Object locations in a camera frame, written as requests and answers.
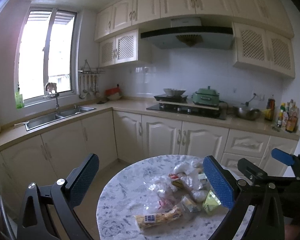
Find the lattice cabinet door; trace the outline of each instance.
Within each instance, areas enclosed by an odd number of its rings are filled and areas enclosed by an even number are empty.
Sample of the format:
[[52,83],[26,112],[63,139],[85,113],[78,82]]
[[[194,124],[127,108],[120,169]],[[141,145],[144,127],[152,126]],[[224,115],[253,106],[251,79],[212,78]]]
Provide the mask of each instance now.
[[250,25],[234,23],[236,60],[242,63],[270,68],[266,31]]
[[99,67],[115,64],[115,37],[99,44]]
[[116,37],[115,63],[138,60],[138,30],[133,30]]
[[291,40],[267,31],[270,49],[270,68],[290,77],[295,77]]

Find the stainless steel sink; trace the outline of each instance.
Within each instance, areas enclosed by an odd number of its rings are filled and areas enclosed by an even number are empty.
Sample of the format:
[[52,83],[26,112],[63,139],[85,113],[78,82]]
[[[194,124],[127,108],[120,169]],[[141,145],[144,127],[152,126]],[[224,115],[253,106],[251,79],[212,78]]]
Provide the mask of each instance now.
[[29,131],[31,129],[40,127],[47,123],[52,123],[57,120],[73,116],[75,114],[82,114],[82,113],[85,113],[85,112],[88,112],[91,110],[95,110],[95,109],[96,108],[92,108],[92,107],[83,107],[83,106],[75,107],[74,106],[73,108],[60,111],[60,114],[58,114],[57,112],[53,112],[51,114],[46,114],[46,115],[29,120],[29,123],[27,123],[25,125],[26,130]]

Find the marble table top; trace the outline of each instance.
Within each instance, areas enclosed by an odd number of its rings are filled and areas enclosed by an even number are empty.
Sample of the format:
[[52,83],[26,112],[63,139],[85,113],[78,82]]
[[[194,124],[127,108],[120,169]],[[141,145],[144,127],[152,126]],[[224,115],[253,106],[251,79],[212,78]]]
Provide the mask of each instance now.
[[[154,176],[168,175],[182,161],[203,160],[189,155],[161,155],[134,163],[115,175],[104,187],[97,206],[97,224],[101,240],[108,239],[209,239],[228,209],[220,207],[213,216],[204,210],[190,221],[182,217],[174,222],[140,231],[134,215],[145,213],[149,194],[145,182]],[[233,239],[241,239],[253,211],[248,211]]]

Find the window frame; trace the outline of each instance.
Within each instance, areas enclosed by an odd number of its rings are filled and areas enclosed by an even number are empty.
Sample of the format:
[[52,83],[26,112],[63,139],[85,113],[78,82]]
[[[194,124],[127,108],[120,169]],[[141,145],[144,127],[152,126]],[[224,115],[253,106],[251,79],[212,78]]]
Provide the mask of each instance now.
[[14,66],[14,93],[18,91],[18,78],[19,78],[19,55],[20,55],[20,45],[21,45],[21,39],[23,35],[23,30],[24,27],[27,23],[28,17],[30,15],[31,11],[35,10],[41,10],[41,11],[51,11],[51,17],[49,21],[49,27],[47,31],[47,36],[46,36],[46,43],[44,47],[44,60],[43,60],[43,95],[34,97],[34,98],[28,98],[24,100],[25,106],[29,106],[32,104],[44,102],[51,100],[51,98],[45,97],[45,91],[44,87],[45,84],[48,82],[48,60],[49,60],[49,49],[50,49],[50,37],[51,37],[51,31],[52,31],[52,26],[55,20],[55,16],[57,13],[57,10],[63,11],[63,12],[70,12],[75,14],[74,18],[74,27],[72,30],[72,37],[71,37],[71,51],[70,51],[70,90],[64,91],[64,92],[58,92],[60,94],[60,98],[63,97],[68,97],[71,95],[75,95],[76,93],[76,71],[77,71],[77,56],[78,56],[78,46],[77,42],[79,40],[79,35],[80,35],[80,22],[78,21],[79,17],[79,11],[77,9],[73,8],[67,8],[67,7],[59,7],[59,6],[47,6],[47,5],[35,5],[35,6],[30,6],[28,9],[28,12],[23,20],[22,27],[20,30],[19,38],[18,38],[18,44],[17,44],[17,50],[16,50],[16,56],[15,56],[15,66]]

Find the backsplash tile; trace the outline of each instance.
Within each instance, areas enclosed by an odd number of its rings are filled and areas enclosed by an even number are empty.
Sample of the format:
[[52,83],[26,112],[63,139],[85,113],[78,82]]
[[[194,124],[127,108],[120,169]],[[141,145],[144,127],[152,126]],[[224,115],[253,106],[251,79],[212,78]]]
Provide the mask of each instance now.
[[269,73],[238,69],[232,66],[231,50],[166,49],[153,46],[151,64],[114,66],[112,86],[120,84],[126,96],[153,97],[163,94],[164,88],[185,89],[191,95],[199,88],[211,86],[220,93],[220,100],[229,103],[246,102],[252,93],[265,94],[265,101],[251,105],[266,107],[274,94],[277,104],[282,97],[282,78]]

